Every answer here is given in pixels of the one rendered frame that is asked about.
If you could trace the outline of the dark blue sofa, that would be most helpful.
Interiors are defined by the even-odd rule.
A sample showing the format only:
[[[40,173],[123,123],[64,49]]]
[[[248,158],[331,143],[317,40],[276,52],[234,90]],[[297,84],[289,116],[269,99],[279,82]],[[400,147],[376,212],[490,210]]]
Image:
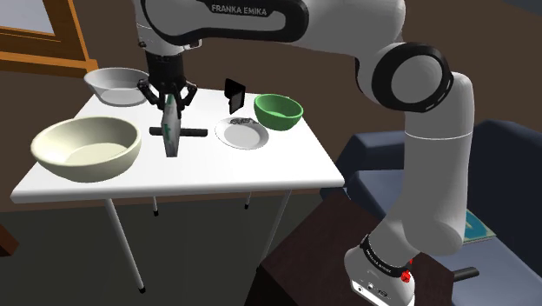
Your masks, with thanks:
[[[403,131],[353,135],[335,165],[343,192],[381,219],[402,183]],[[542,133],[485,120],[473,132],[468,209],[494,238],[469,243],[438,262],[479,275],[453,286],[453,306],[542,306]]]

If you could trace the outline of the large cream bowl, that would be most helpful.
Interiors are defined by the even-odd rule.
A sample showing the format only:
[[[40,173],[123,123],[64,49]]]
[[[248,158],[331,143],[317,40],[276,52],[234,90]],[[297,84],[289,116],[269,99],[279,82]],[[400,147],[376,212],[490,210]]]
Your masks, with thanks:
[[[109,180],[128,170],[142,145],[140,130],[111,116],[72,118],[49,126],[31,142],[36,161],[77,183]]]

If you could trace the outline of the wooden window frame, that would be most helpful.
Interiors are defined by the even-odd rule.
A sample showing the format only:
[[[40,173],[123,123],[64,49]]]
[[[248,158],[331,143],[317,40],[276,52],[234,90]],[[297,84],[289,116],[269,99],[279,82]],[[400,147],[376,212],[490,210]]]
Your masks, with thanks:
[[[83,77],[97,68],[73,0],[0,0],[0,70]]]

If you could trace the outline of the black cylinder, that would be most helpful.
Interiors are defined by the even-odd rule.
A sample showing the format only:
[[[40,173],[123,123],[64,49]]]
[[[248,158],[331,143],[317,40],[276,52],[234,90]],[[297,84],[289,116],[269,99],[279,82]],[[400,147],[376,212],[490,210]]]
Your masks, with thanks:
[[[453,281],[459,282],[469,278],[473,278],[479,275],[479,270],[474,267],[466,267],[463,269],[456,269],[453,272]]]

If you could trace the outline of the white plate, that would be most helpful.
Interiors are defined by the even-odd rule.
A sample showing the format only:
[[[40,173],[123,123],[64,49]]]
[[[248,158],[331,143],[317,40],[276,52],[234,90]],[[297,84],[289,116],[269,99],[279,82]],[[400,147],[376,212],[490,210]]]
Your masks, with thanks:
[[[227,146],[239,150],[256,150],[269,139],[268,131],[253,118],[228,117],[215,126],[215,135]]]

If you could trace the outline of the green bowl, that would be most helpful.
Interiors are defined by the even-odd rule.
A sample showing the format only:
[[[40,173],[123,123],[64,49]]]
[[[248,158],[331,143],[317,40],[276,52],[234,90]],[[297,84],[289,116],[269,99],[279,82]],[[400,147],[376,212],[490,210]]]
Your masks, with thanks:
[[[261,94],[254,99],[257,121],[265,128],[278,131],[292,129],[304,114],[294,99],[278,94]]]

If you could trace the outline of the white and green bottle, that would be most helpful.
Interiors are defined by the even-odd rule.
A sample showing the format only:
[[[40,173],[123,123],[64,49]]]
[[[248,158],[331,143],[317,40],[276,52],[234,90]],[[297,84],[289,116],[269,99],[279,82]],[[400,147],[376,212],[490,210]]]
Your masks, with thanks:
[[[177,116],[175,97],[171,94],[166,95],[161,127],[166,156],[177,157],[181,120]]]

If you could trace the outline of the black rod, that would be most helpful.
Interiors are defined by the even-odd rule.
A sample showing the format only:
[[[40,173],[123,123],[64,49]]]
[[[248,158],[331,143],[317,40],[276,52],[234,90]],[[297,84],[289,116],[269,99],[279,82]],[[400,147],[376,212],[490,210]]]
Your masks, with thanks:
[[[149,134],[152,136],[161,136],[162,129],[160,127],[150,127]],[[180,129],[180,136],[198,136],[205,137],[208,135],[207,129]]]

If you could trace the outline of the teal book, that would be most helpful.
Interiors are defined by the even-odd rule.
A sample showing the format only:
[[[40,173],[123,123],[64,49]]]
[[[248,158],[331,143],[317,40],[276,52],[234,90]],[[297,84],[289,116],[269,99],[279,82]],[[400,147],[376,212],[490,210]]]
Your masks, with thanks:
[[[492,239],[496,234],[470,210],[466,210],[466,227],[463,244],[477,243]]]

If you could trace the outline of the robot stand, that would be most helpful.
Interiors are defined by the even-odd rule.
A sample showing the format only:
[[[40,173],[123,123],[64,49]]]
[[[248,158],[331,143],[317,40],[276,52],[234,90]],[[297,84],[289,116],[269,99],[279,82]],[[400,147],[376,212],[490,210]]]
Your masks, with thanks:
[[[373,306],[352,291],[343,260],[379,222],[335,191],[261,262],[244,306]]]

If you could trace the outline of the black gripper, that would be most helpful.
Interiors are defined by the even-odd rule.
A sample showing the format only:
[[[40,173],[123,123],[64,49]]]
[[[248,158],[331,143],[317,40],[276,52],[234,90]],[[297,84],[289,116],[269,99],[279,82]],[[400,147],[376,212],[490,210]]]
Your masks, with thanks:
[[[149,80],[140,79],[137,89],[141,91],[150,104],[159,110],[164,110],[166,95],[173,94],[176,105],[176,115],[180,119],[182,111],[189,106],[198,90],[197,85],[186,81],[182,53],[173,56],[159,56],[151,52],[145,52]],[[160,93],[156,96],[149,87],[149,83]],[[181,91],[186,88],[188,94],[181,96]]]

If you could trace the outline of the white table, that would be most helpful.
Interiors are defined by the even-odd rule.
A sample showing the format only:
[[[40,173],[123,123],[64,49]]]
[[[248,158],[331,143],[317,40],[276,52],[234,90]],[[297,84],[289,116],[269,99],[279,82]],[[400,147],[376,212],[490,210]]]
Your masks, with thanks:
[[[149,127],[159,123],[161,113],[148,103],[117,108],[93,96],[77,115],[115,116],[135,124],[142,132],[142,147],[133,165],[101,183],[73,183],[35,164],[10,198],[13,203],[103,200],[139,290],[145,286],[114,200],[267,190],[282,190],[289,195],[293,190],[340,187],[344,183],[343,175],[304,120],[287,131],[269,131],[268,142],[260,149],[238,150],[222,143],[214,129],[228,117],[228,101],[219,90],[198,90],[183,111],[184,124],[204,128],[208,135],[182,138],[177,157],[167,157],[162,141],[149,134]]]

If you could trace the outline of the white bowl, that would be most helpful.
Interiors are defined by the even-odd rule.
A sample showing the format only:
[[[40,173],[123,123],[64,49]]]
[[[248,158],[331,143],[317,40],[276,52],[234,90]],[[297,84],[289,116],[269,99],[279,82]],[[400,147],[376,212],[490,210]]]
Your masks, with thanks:
[[[100,102],[114,107],[131,107],[146,101],[137,84],[148,77],[149,74],[141,70],[108,67],[88,72],[83,80]]]

